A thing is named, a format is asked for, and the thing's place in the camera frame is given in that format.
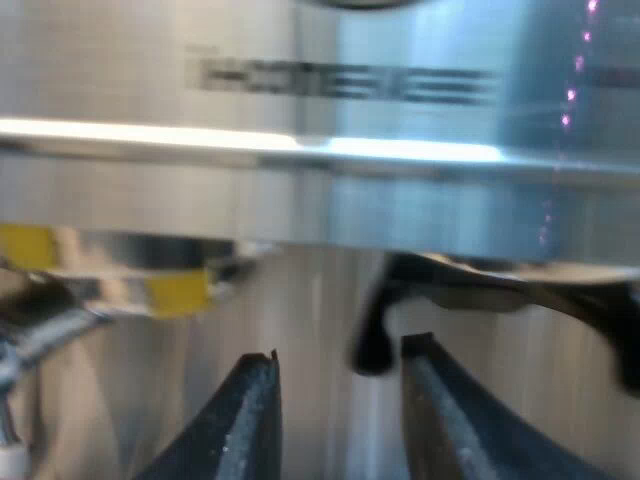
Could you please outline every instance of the pink light dot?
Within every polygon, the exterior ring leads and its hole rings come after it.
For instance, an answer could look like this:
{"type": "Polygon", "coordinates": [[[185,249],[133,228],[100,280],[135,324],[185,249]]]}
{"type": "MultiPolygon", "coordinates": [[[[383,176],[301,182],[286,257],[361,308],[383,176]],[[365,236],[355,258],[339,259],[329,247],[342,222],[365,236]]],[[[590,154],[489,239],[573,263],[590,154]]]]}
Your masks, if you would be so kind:
{"type": "Polygon", "coordinates": [[[575,58],[575,66],[576,66],[576,72],[581,72],[584,69],[584,57],[582,55],[578,55],[575,58]]]}

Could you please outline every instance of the stainless steel surface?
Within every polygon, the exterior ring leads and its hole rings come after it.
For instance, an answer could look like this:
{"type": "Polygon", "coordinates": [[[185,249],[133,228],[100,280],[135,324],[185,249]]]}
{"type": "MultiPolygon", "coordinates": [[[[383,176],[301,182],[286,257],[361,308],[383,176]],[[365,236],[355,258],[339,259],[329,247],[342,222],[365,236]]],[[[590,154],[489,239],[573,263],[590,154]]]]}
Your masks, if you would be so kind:
{"type": "Polygon", "coordinates": [[[634,282],[640,278],[640,270],[629,267],[604,267],[580,263],[517,263],[450,257],[428,253],[426,258],[465,272],[493,278],[533,282],[538,284],[604,284],[634,282]]]}
{"type": "Polygon", "coordinates": [[[0,219],[638,266],[639,14],[11,2],[0,219]]]}
{"type": "MultiPolygon", "coordinates": [[[[211,313],[119,322],[50,357],[40,370],[35,478],[131,478],[239,355],[275,347],[284,480],[408,479],[399,372],[363,378],[345,363],[345,332],[356,326],[379,260],[373,252],[289,248],[211,313]]],[[[389,326],[396,339],[434,331],[542,432],[617,478],[640,476],[640,404],[616,388],[609,346],[579,322],[541,308],[461,313],[416,301],[396,308],[389,326]]]]}

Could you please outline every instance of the yellow label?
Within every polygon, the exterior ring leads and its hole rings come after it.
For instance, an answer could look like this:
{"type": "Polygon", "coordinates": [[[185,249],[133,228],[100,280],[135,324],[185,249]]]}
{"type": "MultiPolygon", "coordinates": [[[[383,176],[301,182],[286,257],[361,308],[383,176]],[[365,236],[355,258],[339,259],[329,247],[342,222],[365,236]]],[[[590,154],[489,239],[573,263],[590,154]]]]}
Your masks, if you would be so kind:
{"type": "Polygon", "coordinates": [[[0,250],[16,268],[46,270],[56,266],[56,248],[50,228],[0,225],[0,250]]]}
{"type": "Polygon", "coordinates": [[[209,306],[204,270],[154,275],[146,280],[151,309],[158,318],[190,315],[209,306]]]}

